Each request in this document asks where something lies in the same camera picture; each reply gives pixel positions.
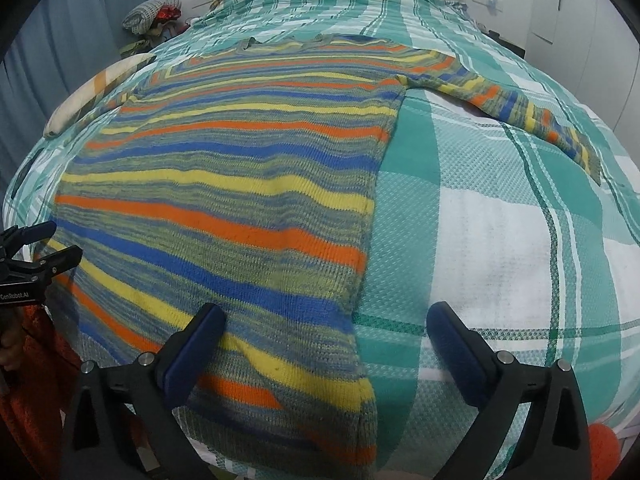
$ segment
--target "black nightstand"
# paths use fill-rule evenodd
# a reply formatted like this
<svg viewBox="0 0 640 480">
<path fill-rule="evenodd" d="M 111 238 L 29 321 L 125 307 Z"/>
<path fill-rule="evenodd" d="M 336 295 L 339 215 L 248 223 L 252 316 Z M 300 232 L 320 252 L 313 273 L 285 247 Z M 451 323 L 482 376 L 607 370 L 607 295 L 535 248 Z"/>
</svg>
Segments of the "black nightstand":
<svg viewBox="0 0 640 480">
<path fill-rule="evenodd" d="M 509 50 L 511 50 L 516 56 L 524 59 L 524 49 L 514 45 L 513 43 L 509 43 L 507 40 L 504 40 L 503 38 L 500 37 L 500 34 L 495 30 L 490 30 L 489 32 L 485 32 L 484 34 L 486 34 L 489 38 L 494 40 L 496 43 L 501 44 L 504 48 L 508 48 Z"/>
</svg>

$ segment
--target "curtain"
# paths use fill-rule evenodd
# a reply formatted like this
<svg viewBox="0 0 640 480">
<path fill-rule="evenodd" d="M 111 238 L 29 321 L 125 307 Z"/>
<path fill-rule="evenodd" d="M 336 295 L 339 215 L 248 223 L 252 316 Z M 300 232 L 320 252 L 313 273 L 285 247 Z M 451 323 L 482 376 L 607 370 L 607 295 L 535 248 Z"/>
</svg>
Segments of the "curtain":
<svg viewBox="0 0 640 480">
<path fill-rule="evenodd" d="M 41 0 L 0 67 L 0 197 L 52 112 L 120 59 L 122 20 L 145 0 Z"/>
</svg>

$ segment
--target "plaid bedspread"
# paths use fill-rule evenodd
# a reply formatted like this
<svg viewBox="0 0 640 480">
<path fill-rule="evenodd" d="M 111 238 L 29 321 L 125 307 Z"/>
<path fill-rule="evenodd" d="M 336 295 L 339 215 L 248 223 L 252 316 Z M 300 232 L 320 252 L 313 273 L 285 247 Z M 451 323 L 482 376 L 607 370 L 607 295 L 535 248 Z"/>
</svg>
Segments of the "plaid bedspread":
<svg viewBox="0 0 640 480">
<path fill-rule="evenodd" d="M 482 35 L 456 6 L 443 0 L 224 0 L 157 48 L 156 63 L 120 90 L 149 70 L 249 36 L 272 41 L 295 33 L 304 40 L 332 32 L 455 56 L 584 133 L 602 162 L 599 187 L 555 146 L 523 130 L 431 91 L 407 92 L 378 177 L 369 263 L 354 316 L 378 406 L 378 466 L 433 476 L 476 415 L 424 333 L 427 308 L 440 300 L 492 348 L 510 350 L 521 362 L 571 361 L 590 422 L 625 425 L 640 404 L 640 172 L 587 107 Z M 116 113 L 34 147 L 26 159 L 41 150 L 33 167 L 15 197 L 16 179 L 5 197 L 5 225 L 48 218 L 66 165 Z M 107 326 L 84 312 L 55 312 L 54 318 L 83 358 L 107 365 L 135 354 L 108 343 Z M 88 335 L 96 330 L 101 340 Z M 525 415 L 524 408 L 518 412 L 489 478 L 500 475 Z M 290 478 L 217 453 L 202 411 L 181 408 L 177 416 L 217 466 L 250 478 Z"/>
</svg>

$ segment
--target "wall outlet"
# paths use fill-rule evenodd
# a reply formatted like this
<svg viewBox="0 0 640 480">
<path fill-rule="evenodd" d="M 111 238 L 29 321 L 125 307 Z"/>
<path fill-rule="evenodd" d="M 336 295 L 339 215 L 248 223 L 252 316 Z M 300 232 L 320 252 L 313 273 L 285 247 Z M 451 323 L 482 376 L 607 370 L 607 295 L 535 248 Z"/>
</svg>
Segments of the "wall outlet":
<svg viewBox="0 0 640 480">
<path fill-rule="evenodd" d="M 487 6 L 489 3 L 489 0 L 473 0 L 473 1 L 475 1 L 476 4 L 480 4 L 484 6 Z M 502 12 L 503 7 L 504 7 L 504 4 L 502 0 L 497 0 L 495 3 L 495 10 L 499 10 L 500 12 Z"/>
</svg>

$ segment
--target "hand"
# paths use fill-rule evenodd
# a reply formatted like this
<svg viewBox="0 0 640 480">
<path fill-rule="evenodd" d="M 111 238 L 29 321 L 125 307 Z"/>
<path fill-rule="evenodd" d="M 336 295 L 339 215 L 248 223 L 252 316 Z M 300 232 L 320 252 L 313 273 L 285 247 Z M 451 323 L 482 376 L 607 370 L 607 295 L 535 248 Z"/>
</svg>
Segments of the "hand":
<svg viewBox="0 0 640 480">
<path fill-rule="evenodd" d="M 20 368 L 24 357 L 22 309 L 11 309 L 3 319 L 5 321 L 0 333 L 0 366 L 9 372 Z"/>
</svg>

